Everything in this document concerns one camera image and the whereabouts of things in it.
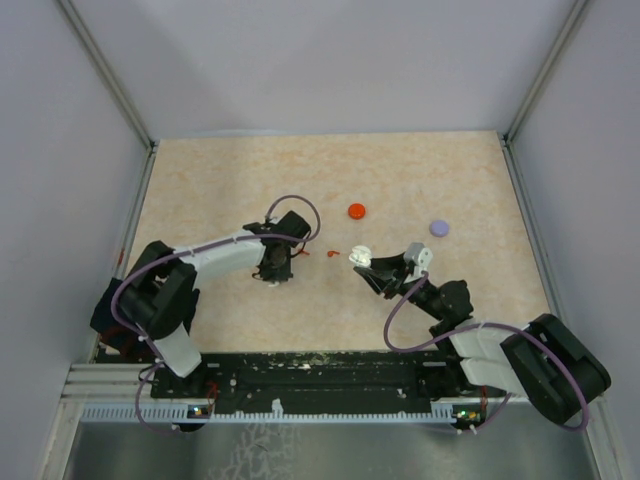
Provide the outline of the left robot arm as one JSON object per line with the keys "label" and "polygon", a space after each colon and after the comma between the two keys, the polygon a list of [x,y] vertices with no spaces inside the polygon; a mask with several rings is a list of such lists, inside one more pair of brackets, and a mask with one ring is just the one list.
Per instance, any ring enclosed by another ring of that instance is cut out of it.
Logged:
{"label": "left robot arm", "polygon": [[114,293],[112,311],[172,371],[174,387],[197,396],[207,387],[208,373],[200,366],[202,355],[190,330],[203,288],[248,269],[263,282],[284,283],[293,277],[294,250],[310,237],[309,223],[289,211],[208,244],[171,248],[152,242]]}

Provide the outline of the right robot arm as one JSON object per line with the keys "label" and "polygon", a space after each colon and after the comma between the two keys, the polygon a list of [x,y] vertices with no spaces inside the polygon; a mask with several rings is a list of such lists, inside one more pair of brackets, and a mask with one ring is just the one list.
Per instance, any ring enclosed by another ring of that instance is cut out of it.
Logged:
{"label": "right robot arm", "polygon": [[398,301],[383,326],[385,345],[401,352],[390,330],[400,309],[411,304],[436,321],[431,339],[412,349],[436,346],[453,361],[446,380],[454,393],[466,396],[478,387],[493,387],[526,398],[545,419],[567,431],[585,430],[590,403],[611,386],[604,365],[550,313],[524,327],[475,319],[465,281],[431,283],[432,259],[422,243],[391,257],[375,257],[362,245],[352,249],[354,272],[377,295]]}

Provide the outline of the white earbud charging case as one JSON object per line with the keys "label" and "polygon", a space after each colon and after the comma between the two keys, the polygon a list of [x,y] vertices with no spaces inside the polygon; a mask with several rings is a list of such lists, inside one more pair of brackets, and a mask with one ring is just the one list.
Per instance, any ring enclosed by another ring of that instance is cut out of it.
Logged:
{"label": "white earbud charging case", "polygon": [[369,268],[371,266],[373,254],[367,246],[356,245],[352,248],[348,259],[357,267]]}

